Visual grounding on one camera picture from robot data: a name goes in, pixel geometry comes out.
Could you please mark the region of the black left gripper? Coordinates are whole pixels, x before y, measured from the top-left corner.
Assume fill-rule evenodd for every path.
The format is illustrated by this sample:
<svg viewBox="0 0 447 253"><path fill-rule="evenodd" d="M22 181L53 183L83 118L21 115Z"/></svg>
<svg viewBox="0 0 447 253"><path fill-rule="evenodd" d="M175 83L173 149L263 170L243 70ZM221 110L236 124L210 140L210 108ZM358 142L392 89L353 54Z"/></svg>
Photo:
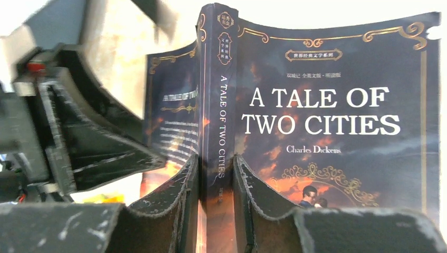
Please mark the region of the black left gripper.
<svg viewBox="0 0 447 253"><path fill-rule="evenodd" d="M67 68L78 89L49 80L38 92L54 66ZM97 79L80 45L32 46L6 56L5 67L13 77L1 83L1 202L73 202L61 192L165 165L165 157L141 143L142 120Z"/></svg>

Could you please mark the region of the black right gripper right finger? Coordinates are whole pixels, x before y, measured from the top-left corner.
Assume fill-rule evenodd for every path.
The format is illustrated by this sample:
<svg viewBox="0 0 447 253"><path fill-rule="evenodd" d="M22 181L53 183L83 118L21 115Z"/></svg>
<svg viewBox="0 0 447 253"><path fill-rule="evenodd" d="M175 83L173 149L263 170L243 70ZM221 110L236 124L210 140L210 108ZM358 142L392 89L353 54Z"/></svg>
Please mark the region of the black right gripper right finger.
<svg viewBox="0 0 447 253"><path fill-rule="evenodd" d="M396 208L304 209L233 158L238 252L446 252L425 215Z"/></svg>

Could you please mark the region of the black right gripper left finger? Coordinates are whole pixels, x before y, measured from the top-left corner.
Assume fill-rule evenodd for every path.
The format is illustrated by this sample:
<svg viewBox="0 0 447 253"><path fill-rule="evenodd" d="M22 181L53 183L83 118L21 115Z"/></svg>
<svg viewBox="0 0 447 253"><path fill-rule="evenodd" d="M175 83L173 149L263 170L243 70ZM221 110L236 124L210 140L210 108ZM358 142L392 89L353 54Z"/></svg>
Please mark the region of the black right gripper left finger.
<svg viewBox="0 0 447 253"><path fill-rule="evenodd" d="M150 194L122 203L1 205L1 252L195 252L198 156Z"/></svg>

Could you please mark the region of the dark brown bottom book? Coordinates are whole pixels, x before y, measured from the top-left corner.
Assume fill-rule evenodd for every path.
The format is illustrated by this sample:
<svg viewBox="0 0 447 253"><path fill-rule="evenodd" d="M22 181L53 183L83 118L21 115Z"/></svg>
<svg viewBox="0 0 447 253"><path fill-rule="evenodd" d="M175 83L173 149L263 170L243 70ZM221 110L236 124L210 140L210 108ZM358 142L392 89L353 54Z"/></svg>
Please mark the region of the dark brown bottom book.
<svg viewBox="0 0 447 253"><path fill-rule="evenodd" d="M440 13L292 30L205 5L197 39L150 54L145 141L199 156L195 252L238 252L233 158L304 208L396 208L438 230Z"/></svg>

